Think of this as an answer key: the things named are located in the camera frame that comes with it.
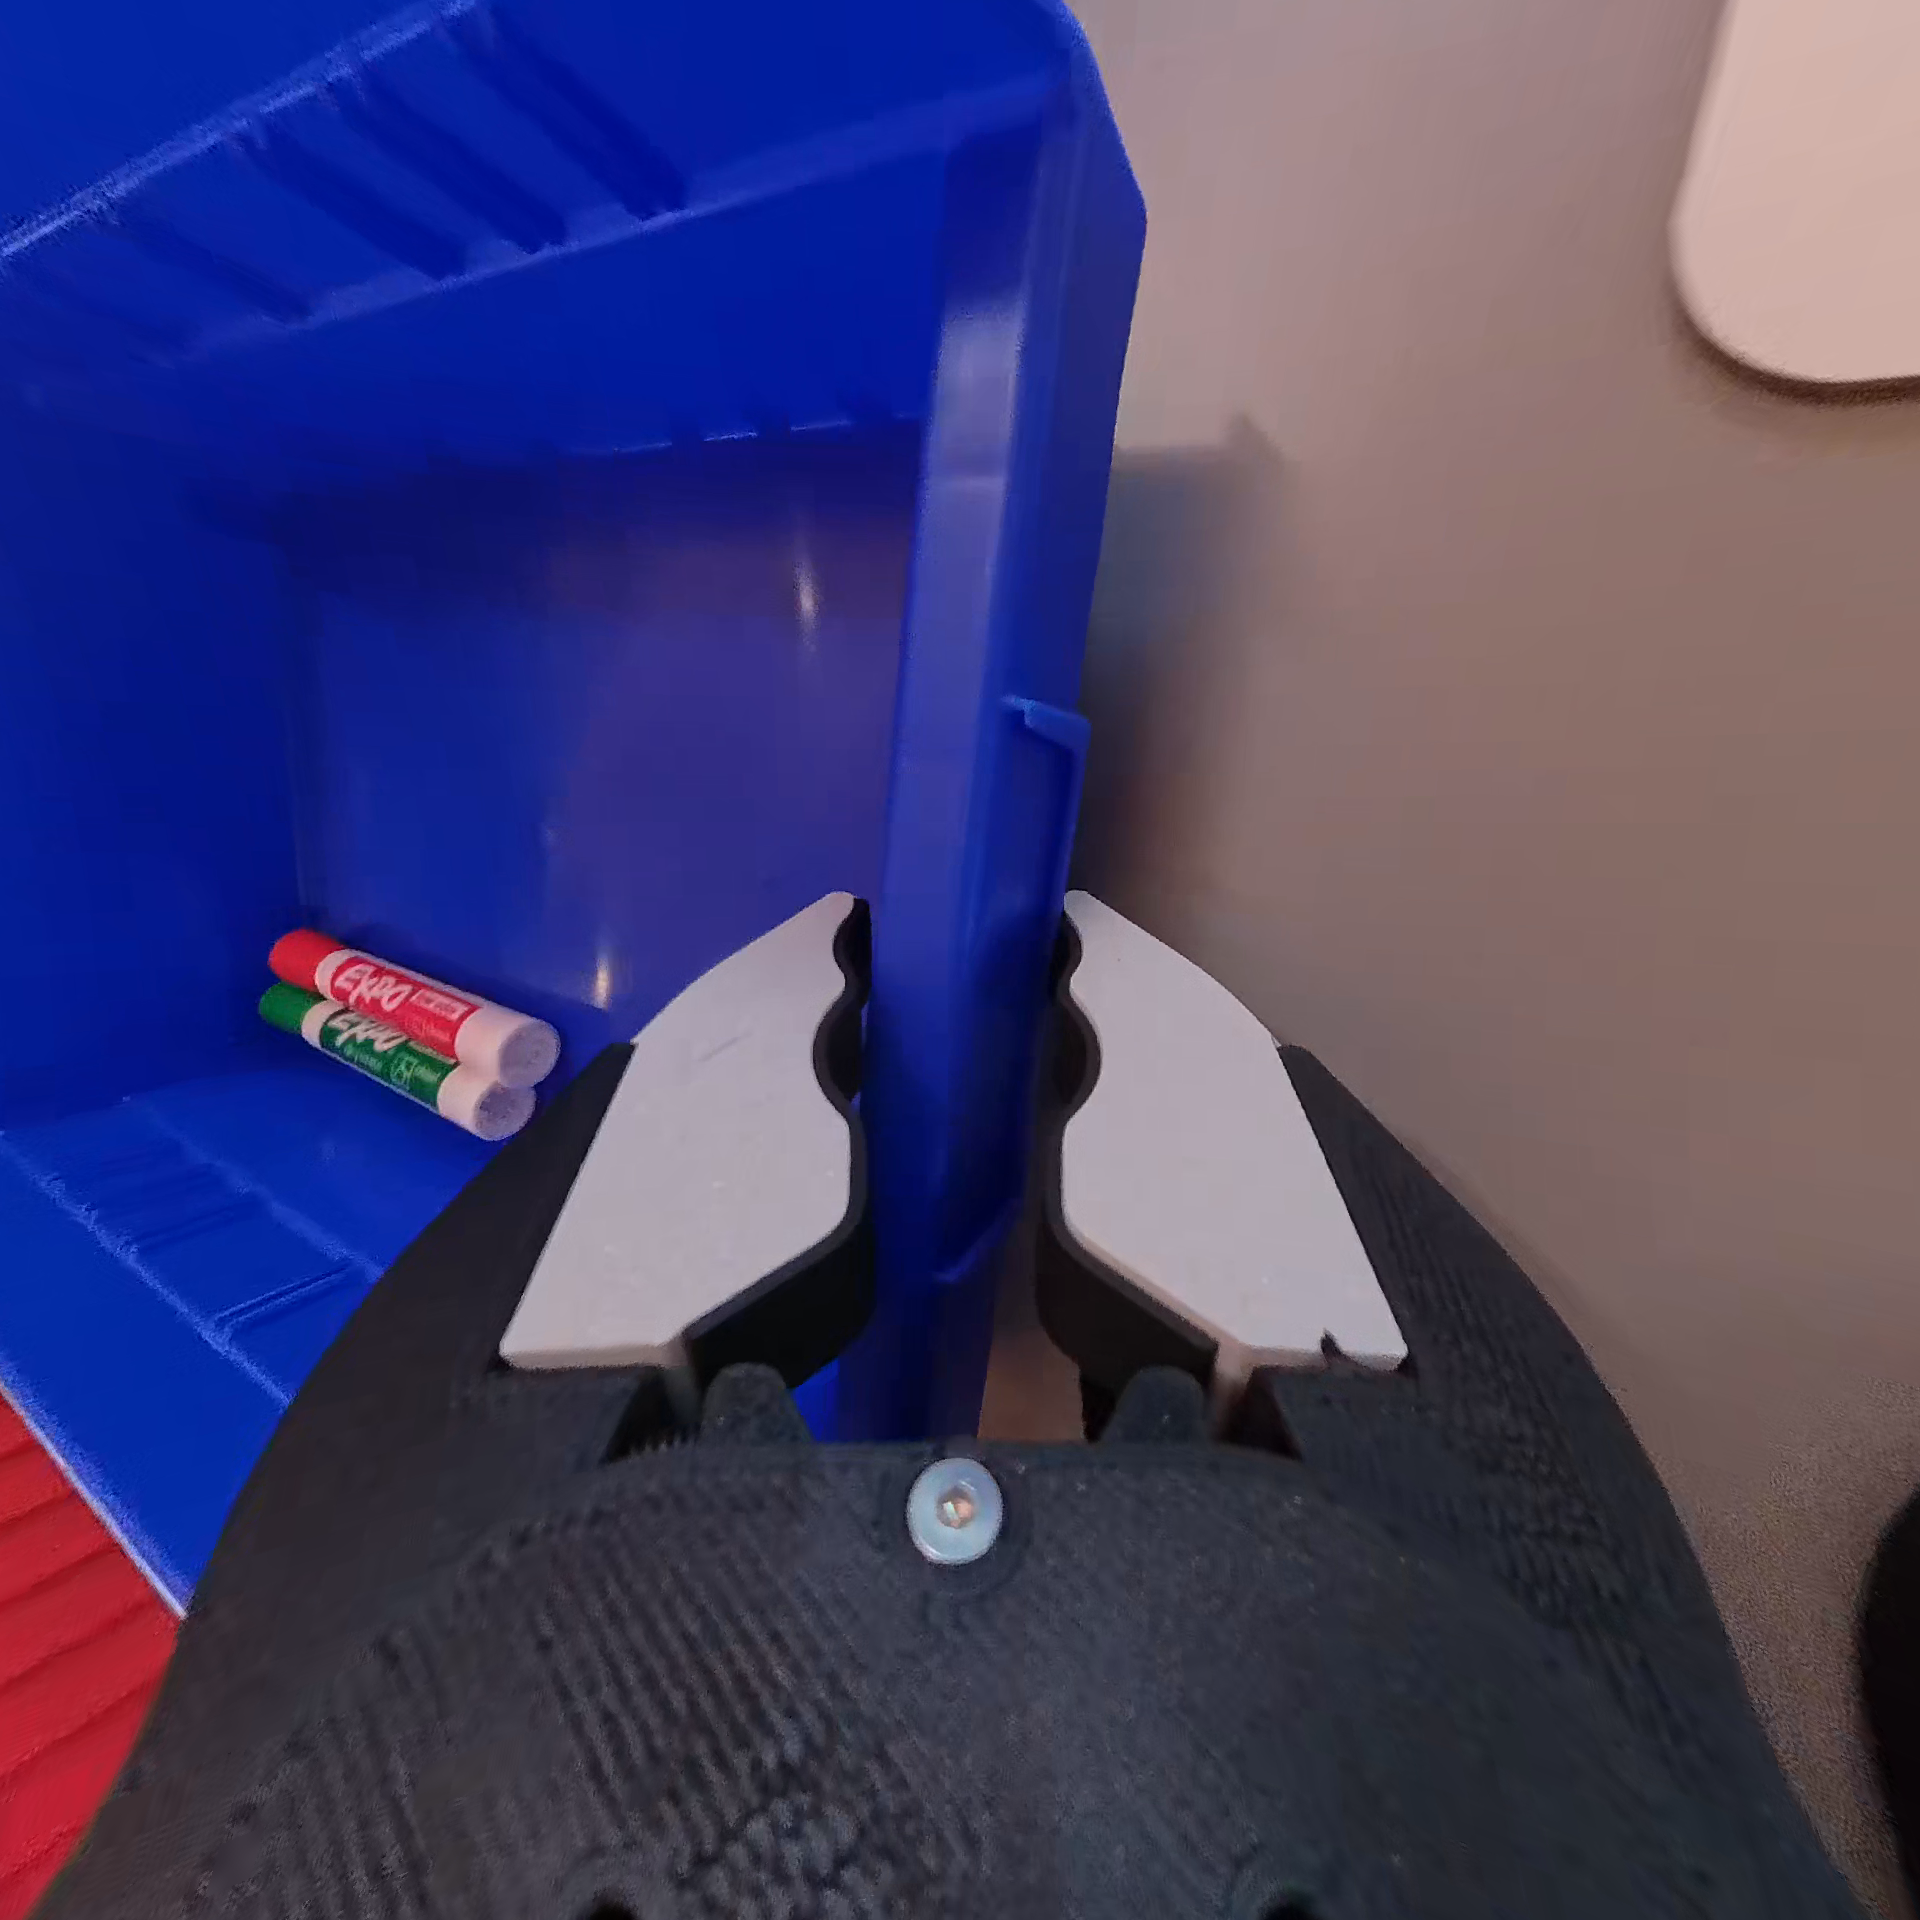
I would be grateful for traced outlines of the white whiteboard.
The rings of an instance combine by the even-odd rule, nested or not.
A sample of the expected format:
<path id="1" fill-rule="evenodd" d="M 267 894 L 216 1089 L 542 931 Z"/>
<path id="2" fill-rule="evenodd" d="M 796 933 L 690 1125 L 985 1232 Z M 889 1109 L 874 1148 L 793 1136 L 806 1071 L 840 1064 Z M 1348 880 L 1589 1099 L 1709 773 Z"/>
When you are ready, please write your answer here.
<path id="1" fill-rule="evenodd" d="M 1915 3 L 1721 7 L 1668 254 L 1694 331 L 1745 373 L 1915 389 Z"/>

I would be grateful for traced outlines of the red plastic bin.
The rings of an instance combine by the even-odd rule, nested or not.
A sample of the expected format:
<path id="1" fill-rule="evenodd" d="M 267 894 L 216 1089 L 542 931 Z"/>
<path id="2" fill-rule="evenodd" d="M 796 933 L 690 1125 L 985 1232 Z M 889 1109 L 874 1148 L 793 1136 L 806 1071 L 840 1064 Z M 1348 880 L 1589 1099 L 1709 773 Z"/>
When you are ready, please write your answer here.
<path id="1" fill-rule="evenodd" d="M 5 1404 L 5 1917 L 37 1905 L 89 1828 L 173 1643 L 176 1613 Z"/>

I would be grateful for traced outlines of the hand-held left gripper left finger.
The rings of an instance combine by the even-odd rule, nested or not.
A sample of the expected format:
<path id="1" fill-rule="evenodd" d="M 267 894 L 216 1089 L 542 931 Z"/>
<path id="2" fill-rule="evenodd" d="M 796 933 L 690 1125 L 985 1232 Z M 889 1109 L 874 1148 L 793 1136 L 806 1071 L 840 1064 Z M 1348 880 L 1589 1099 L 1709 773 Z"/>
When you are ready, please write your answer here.
<path id="1" fill-rule="evenodd" d="M 803 1384 L 864 1331 L 858 1111 L 870 912 L 828 894 L 634 1037 L 498 1356 L 518 1371 L 739 1361 Z"/>

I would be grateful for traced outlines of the blue plastic bin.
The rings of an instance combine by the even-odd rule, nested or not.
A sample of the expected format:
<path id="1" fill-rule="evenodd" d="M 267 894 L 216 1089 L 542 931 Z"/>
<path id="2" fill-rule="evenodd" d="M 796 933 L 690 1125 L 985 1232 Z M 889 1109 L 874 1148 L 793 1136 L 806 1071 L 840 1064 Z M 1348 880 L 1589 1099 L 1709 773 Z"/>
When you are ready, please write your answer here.
<path id="1" fill-rule="evenodd" d="M 868 903 L 878 1309 L 978 1414 L 1146 204 L 1068 5 L 5 5 L 5 1390 L 160 1603 L 489 1149 L 256 1016 L 317 927 L 558 1086 Z"/>

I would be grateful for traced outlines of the black textured pad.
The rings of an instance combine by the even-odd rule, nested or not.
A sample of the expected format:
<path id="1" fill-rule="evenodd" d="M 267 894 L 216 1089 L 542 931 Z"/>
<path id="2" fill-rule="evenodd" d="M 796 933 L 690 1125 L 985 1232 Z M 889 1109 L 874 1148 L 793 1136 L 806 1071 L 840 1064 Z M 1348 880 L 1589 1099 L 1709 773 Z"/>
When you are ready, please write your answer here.
<path id="1" fill-rule="evenodd" d="M 1917 1905 L 1917 1494 L 1884 1526 L 1857 1617 L 1866 1736 L 1907 1886 Z"/>

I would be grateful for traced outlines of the green dry erase marker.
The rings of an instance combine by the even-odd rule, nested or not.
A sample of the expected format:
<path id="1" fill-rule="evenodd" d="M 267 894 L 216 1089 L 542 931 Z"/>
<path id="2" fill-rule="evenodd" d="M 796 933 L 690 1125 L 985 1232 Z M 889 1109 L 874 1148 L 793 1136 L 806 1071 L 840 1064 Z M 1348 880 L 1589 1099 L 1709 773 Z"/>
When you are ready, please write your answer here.
<path id="1" fill-rule="evenodd" d="M 454 1062 L 408 1037 L 395 1024 L 354 1013 L 337 999 L 277 980 L 260 993 L 256 1009 L 266 1024 L 477 1141 L 507 1141 L 538 1113 L 536 1089 L 510 1088 L 485 1069 Z"/>

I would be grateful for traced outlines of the red dry erase marker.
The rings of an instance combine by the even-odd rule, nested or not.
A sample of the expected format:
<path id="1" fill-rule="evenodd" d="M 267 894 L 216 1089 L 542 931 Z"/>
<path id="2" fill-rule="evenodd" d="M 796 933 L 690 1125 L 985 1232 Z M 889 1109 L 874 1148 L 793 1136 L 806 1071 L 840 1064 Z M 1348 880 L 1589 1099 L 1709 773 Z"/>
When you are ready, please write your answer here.
<path id="1" fill-rule="evenodd" d="M 294 927 L 270 949 L 274 977 L 397 1028 L 409 1043 L 506 1088 L 538 1088 L 561 1062 L 561 1031 L 326 933 Z"/>

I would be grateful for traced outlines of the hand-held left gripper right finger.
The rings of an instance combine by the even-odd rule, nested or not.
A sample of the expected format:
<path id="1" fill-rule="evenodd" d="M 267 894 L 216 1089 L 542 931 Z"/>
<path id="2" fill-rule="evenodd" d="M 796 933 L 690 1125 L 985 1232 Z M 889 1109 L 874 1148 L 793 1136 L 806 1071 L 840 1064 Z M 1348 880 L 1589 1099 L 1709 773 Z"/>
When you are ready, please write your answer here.
<path id="1" fill-rule="evenodd" d="M 1397 1374 L 1409 1339 L 1283 1047 L 1088 891 L 1062 901 L 1038 1309 L 1081 1379 Z"/>

